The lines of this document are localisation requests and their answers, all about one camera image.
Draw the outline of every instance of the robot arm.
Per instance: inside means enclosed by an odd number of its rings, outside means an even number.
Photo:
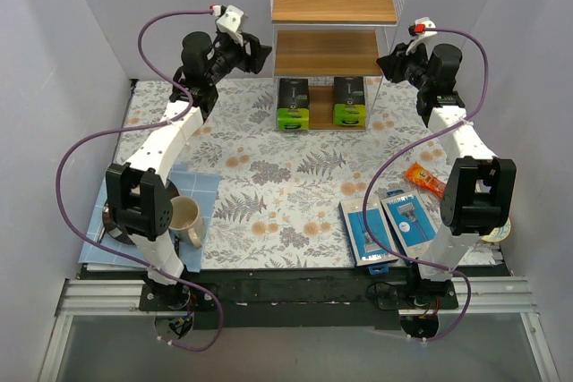
[[[466,118],[465,105],[454,90],[462,54],[457,47],[439,44],[428,59],[423,41],[437,32],[420,34],[417,26],[435,28],[428,18],[416,21],[410,28],[414,38],[377,63],[389,81],[408,80],[419,90],[416,110],[432,132],[440,132]],[[453,167],[440,202],[442,224],[420,260],[454,269],[468,247],[507,222],[516,166],[497,158],[471,123],[439,139]],[[443,284],[451,278],[451,273],[425,265],[419,265],[419,275],[426,283]]]
[[[167,175],[186,142],[212,111],[218,99],[216,84],[236,67],[259,73],[271,50],[243,32],[243,11],[230,5],[212,5],[211,10],[218,17],[215,40],[211,42],[201,31],[187,35],[181,54],[183,65],[174,77],[192,94],[193,108],[179,120],[156,129],[123,165],[112,164],[106,172],[107,203],[113,221],[152,267],[175,277],[181,277],[185,269],[168,231],[172,206]],[[174,87],[161,121],[183,112],[188,103],[187,96]],[[158,291],[174,298],[171,304],[181,303],[184,294],[175,291],[182,288],[180,284],[152,269],[148,276]]]

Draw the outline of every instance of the green box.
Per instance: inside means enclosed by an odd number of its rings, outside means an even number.
[[[334,78],[333,123],[348,127],[365,127],[366,97],[361,76]]]
[[[366,106],[364,105],[334,105],[334,124],[365,127],[366,126]]]
[[[280,108],[277,111],[277,125],[279,130],[308,130],[308,109]]]
[[[308,130],[308,80],[281,78],[278,80],[277,127],[279,130]]]

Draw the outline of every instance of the ceramic mug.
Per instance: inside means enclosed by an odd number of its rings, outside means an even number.
[[[190,243],[195,248],[203,246],[207,227],[201,216],[199,204],[191,197],[178,196],[171,199],[173,216],[169,230],[183,242]]]

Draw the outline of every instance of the blue mat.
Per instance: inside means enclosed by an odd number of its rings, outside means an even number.
[[[210,220],[213,214],[215,200],[217,199],[218,184],[221,181],[221,177],[218,174],[191,174],[187,172],[186,165],[177,165],[173,167],[171,174],[169,174],[169,179],[175,184],[182,196],[193,197],[199,203],[201,213],[203,214],[203,221],[207,226],[205,243],[209,238]],[[103,231],[101,212],[104,204],[106,203],[106,198],[106,182],[104,180],[99,188],[98,199],[96,200],[96,206],[91,214],[90,226],[88,227],[87,236],[93,241],[97,241]],[[113,250],[119,250],[139,259],[144,259],[135,245],[125,245],[107,234],[103,235],[100,243]],[[201,258],[204,249],[204,244],[202,248],[197,249],[190,244],[180,243],[179,258],[187,266],[187,270],[195,273],[201,270]],[[123,257],[110,254],[90,245],[89,243],[83,244],[80,263],[141,267],[141,265],[134,263],[129,259],[124,259]]]

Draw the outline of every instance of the floral tablecloth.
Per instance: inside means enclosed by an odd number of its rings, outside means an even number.
[[[222,80],[208,121],[189,140],[177,163],[190,171],[222,176],[202,268],[352,267],[353,258],[338,203],[362,197],[376,170],[407,143],[428,134],[415,113],[415,89],[368,78],[370,119],[366,132],[278,132],[275,81]],[[164,112],[170,86],[140,81],[128,125],[151,123]],[[117,161],[123,163],[149,132],[126,133]],[[446,181],[449,166],[438,141],[400,158],[377,182],[375,194],[411,190],[403,174],[415,161]],[[420,191],[436,224],[439,201]],[[495,264],[482,244],[464,264]]]

